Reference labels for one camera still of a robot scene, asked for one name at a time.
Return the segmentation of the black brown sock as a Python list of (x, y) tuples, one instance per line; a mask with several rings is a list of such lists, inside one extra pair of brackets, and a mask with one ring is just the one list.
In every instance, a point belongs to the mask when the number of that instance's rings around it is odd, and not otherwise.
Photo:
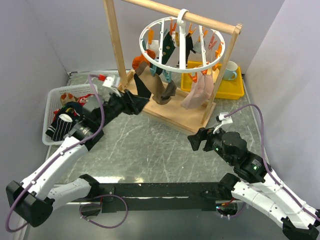
[(135, 73), (134, 76), (134, 82), (137, 89), (137, 95), (142, 98), (148, 98), (151, 97), (151, 92), (148, 90), (146, 85), (142, 82), (142, 80), (139, 78), (139, 76)]

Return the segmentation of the tan brown ribbed sock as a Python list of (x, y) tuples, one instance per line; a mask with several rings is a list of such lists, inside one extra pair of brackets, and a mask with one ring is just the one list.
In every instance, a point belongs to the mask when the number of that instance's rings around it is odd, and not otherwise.
[(176, 95), (177, 86), (172, 80), (165, 87), (160, 76), (155, 73), (151, 74), (150, 67), (146, 62), (142, 62), (135, 70), (135, 74), (139, 76), (148, 90), (151, 92), (152, 99), (159, 105), (166, 105), (171, 97)]

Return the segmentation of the navy patterned sock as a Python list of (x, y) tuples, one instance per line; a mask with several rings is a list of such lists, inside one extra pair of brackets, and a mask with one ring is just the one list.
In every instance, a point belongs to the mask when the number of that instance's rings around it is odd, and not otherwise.
[(75, 101), (66, 103), (60, 109), (61, 114), (69, 113), (69, 114), (73, 114), (74, 116), (81, 116), (82, 112), (83, 112), (83, 106), (80, 103)]

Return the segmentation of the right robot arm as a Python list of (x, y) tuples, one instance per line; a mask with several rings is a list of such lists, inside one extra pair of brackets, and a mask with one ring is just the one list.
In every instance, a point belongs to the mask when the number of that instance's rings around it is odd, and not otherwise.
[(200, 128), (187, 137), (193, 151), (205, 141), (203, 151), (215, 151), (234, 173), (218, 183), (223, 199), (241, 200), (273, 220), (289, 240), (315, 240), (319, 236), (320, 211), (292, 193), (263, 159), (247, 149), (234, 131)]

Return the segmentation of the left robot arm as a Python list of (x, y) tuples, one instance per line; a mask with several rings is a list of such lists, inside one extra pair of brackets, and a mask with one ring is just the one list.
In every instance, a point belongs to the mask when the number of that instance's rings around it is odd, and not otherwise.
[(10, 206), (5, 229), (12, 213), (17, 213), (27, 224), (38, 227), (52, 212), (77, 199), (94, 201), (99, 195), (99, 182), (89, 175), (80, 176), (66, 187), (53, 189), (68, 167), (88, 153), (104, 135), (103, 127), (118, 115), (139, 115), (149, 98), (132, 94), (129, 90), (111, 93), (105, 101), (95, 94), (82, 106), (81, 117), (64, 138), (54, 154), (21, 182), (11, 181), (5, 191)]

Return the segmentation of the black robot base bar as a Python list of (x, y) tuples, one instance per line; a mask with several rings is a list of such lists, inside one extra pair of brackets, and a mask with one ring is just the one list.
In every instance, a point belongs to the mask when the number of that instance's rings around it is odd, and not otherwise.
[(202, 210), (215, 211), (216, 205), (232, 199), (231, 191), (218, 182), (102, 183), (91, 198), (72, 203), (102, 203), (103, 213), (124, 211)]

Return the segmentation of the white round clip hanger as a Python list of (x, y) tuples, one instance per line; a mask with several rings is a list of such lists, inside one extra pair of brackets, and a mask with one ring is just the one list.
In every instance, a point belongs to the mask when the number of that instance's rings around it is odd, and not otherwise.
[[(144, 55), (144, 57), (152, 64), (153, 67), (157, 67), (162, 70), (166, 70), (170, 72), (184, 74), (184, 73), (200, 72), (208, 68), (212, 68), (220, 62), (226, 50), (223, 36), (218, 30), (212, 29), (212, 28), (210, 29), (210, 31), (212, 31), (212, 39), (208, 45), (208, 49), (211, 50), (216, 44), (215, 37), (219, 38), (220, 43), (219, 43), (218, 49), (216, 50), (215, 59), (213, 59), (212, 61), (207, 61), (207, 56), (206, 56), (207, 49), (205, 48), (205, 41), (204, 41), (204, 37), (206, 35), (206, 31), (204, 31), (205, 26), (200, 21), (200, 18), (196, 17), (195, 20), (190, 20), (189, 22), (191, 24), (198, 25), (199, 39), (200, 39), (199, 42), (201, 42), (201, 47), (202, 47), (201, 49), (202, 66), (194, 67), (194, 68), (186, 67), (186, 36), (187, 34), (190, 33), (192, 37), (192, 34), (194, 33), (194, 30), (192, 30), (191, 28), (192, 25), (189, 26), (190, 27), (189, 31), (186, 31), (187, 18), (185, 17), (185, 15), (188, 12), (189, 11), (187, 9), (183, 8), (178, 13), (174, 13), (173, 16), (164, 17), (150, 23), (141, 32), (139, 37), (139, 47), (141, 50), (141, 54)], [(147, 44), (150, 43), (151, 40), (153, 40), (154, 31), (152, 27), (156, 25), (160, 25), (159, 50), (155, 52), (156, 53), (155, 59), (152, 59), (151, 57), (148, 56), (147, 53), (145, 53), (145, 51), (147, 50)], [(177, 66), (173, 67), (167, 64), (162, 64), (162, 56), (163, 56), (162, 46), (163, 46), (163, 40), (167, 33), (171, 35), (175, 49), (179, 48), (179, 67)], [(177, 47), (176, 41), (174, 39), (176, 35), (179, 36), (179, 47)]]

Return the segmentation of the orange sock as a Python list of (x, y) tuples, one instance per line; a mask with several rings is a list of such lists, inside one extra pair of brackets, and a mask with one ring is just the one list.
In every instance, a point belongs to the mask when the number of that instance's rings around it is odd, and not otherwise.
[[(156, 58), (156, 53), (155, 53), (153, 50), (147, 49), (147, 50), (145, 51), (145, 53), (146, 53), (149, 57), (151, 57), (153, 60)], [(151, 65), (150, 62), (144, 57), (144, 55), (141, 54), (140, 56), (137, 56), (137, 57), (135, 57), (135, 58), (133, 59), (133, 61), (132, 61), (132, 68), (133, 68), (134, 70), (136, 70), (136, 69), (139, 67), (139, 65), (140, 65), (141, 63), (143, 63), (143, 62), (146, 62), (148, 66)]]

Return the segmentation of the pink sheer sock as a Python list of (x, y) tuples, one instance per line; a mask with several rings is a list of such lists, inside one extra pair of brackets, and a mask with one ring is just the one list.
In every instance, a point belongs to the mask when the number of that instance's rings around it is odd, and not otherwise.
[(195, 109), (211, 97), (214, 90), (213, 70), (210, 67), (188, 76), (192, 79), (191, 90), (180, 105), (185, 109)]

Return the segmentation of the red sock in basket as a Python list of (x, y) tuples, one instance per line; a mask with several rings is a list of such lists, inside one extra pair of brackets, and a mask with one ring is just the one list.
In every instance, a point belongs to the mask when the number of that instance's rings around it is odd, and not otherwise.
[[(89, 97), (93, 96), (93, 94), (87, 94), (87, 95), (84, 95), (84, 96), (80, 96), (80, 97), (77, 97), (77, 102), (80, 103), (82, 106), (88, 102), (88, 99)], [(59, 115), (61, 115), (62, 113), (60, 112), (61, 108), (58, 108), (56, 111), (54, 111), (54, 120), (56, 119), (56, 117), (58, 117)], [(78, 118), (80, 116), (74, 116), (72, 113), (65, 113), (65, 114), (70, 114), (72, 118)]]

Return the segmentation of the white small sock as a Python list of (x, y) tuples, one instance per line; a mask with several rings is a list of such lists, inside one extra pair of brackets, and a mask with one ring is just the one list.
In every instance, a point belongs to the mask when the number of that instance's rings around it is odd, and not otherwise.
[(147, 48), (149, 50), (157, 52), (159, 50), (159, 41), (158, 40), (151, 40), (151, 42), (148, 42)]

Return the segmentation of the dark green dotted sock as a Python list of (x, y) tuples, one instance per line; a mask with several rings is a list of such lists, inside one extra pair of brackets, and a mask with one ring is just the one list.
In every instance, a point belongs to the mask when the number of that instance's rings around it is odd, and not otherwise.
[(163, 65), (165, 65), (169, 61), (169, 59), (170, 59), (171, 55), (173, 54), (175, 48), (176, 47), (175, 47), (174, 42), (172, 40), (172, 36), (168, 32), (165, 35), (163, 43), (162, 43), (162, 60), (161, 60), (161, 63)]

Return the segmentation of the yellow plastic tray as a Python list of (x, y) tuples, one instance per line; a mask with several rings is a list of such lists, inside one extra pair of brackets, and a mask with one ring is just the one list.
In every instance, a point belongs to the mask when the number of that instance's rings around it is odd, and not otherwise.
[[(233, 80), (222, 80), (216, 93), (216, 98), (238, 100), (245, 95), (241, 68), (238, 66), (235, 72), (237, 73), (237, 78)], [(193, 81), (188, 73), (181, 74), (180, 89), (182, 91), (190, 92), (192, 83)]]

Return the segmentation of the argyle tan sock in basket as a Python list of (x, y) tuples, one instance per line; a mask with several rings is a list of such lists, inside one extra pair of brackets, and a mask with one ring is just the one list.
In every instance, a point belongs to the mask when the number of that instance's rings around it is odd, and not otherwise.
[(65, 106), (67, 103), (70, 102), (77, 102), (78, 98), (75, 97), (73, 94), (65, 92), (60, 96), (60, 103), (62, 106)]

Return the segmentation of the pale green mug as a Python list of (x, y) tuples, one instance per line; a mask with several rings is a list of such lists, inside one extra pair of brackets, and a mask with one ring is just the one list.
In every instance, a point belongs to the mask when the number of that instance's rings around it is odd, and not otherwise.
[(238, 65), (233, 61), (228, 61), (222, 79), (225, 81), (233, 81), (237, 78)]

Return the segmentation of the white plastic laundry basket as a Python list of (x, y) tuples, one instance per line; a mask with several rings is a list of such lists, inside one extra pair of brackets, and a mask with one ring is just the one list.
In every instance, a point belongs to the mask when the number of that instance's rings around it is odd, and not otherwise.
[(65, 93), (70, 93), (78, 98), (87, 94), (94, 94), (94, 91), (90, 84), (62, 86), (49, 91), (47, 95), (42, 128), (42, 142), (46, 146), (62, 144), (62, 141), (53, 141), (49, 136), (46, 135), (46, 131), (48, 127), (51, 125), (51, 123), (54, 121), (54, 111), (62, 107), (60, 97)]

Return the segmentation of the navy striped sock in basket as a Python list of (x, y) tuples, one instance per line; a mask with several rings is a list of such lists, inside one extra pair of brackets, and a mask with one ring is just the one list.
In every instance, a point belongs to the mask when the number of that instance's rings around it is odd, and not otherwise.
[(64, 136), (72, 129), (74, 123), (68, 114), (62, 113), (56, 117), (45, 134), (54, 142), (62, 141)]

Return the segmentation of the wooden hanger rack frame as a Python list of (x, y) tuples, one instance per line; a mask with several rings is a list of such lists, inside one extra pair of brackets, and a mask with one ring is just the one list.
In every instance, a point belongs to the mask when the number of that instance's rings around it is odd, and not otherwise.
[[(181, 10), (151, 0), (135, 0), (133, 4), (149, 10), (164, 13), (165, 18), (172, 17), (173, 14), (177, 14)], [(114, 2), (112, 0), (104, 1), (104, 9), (108, 20), (109, 33), (120, 77), (120, 84), (118, 87), (120, 90), (130, 90), (134, 94), (138, 94), (134, 80), (135, 70), (133, 69), (133, 67), (130, 71), (127, 71), (125, 68)], [(213, 35), (210, 29), (215, 29), (219, 31), (224, 38), (225, 52), (221, 57), (219, 63), (216, 66), (212, 67), (214, 89), (211, 93), (211, 96), (200, 107), (185, 109), (181, 106), (181, 102), (190, 92), (181, 90), (182, 73), (172, 72), (171, 78), (176, 85), (175, 96), (172, 96), (171, 100), (167, 104), (160, 105), (153, 100), (153, 95), (151, 95), (148, 104), (144, 107), (144, 112), (154, 118), (157, 118), (159, 121), (164, 122), (165, 124), (173, 128), (187, 133), (195, 133), (198, 131), (199, 128), (203, 128), (207, 125), (211, 117), (211, 114), (215, 108), (214, 99), (216, 97), (218, 88), (222, 82), (223, 74), (225, 72), (226, 65), (230, 59), (231, 53), (235, 46), (236, 40), (239, 34), (241, 33), (242, 25), (238, 24), (233, 26), (227, 23), (219, 22), (210, 18), (190, 13), (189, 11), (185, 14), (185, 17), (185, 30), (188, 32), (190, 25), (192, 25), (191, 29), (194, 30), (194, 33), (192, 34), (193, 45), (196, 43), (196, 41), (200, 41), (199, 26), (194, 23), (191, 24), (190, 20), (195, 20), (196, 17), (199, 17), (200, 21), (204, 24), (204, 31), (206, 31), (204, 37), (204, 44), (206, 48), (206, 59), (208, 62), (216, 58), (217, 49), (220, 45), (219, 38), (215, 37), (215, 45), (211, 50), (208, 49), (208, 45), (212, 41)], [(152, 27), (152, 30), (154, 32), (153, 40), (159, 41), (161, 26), (159, 24), (155, 25)], [(171, 67), (176, 67), (178, 61), (179, 48), (177, 47), (166, 64)], [(202, 65), (202, 55), (193, 53), (191, 51), (187, 61), (187, 68), (200, 68)], [(155, 74), (159, 75), (164, 87), (166, 88), (168, 83), (163, 75), (163, 70), (161, 68), (152, 66), (151, 63), (149, 68), (153, 76)]]

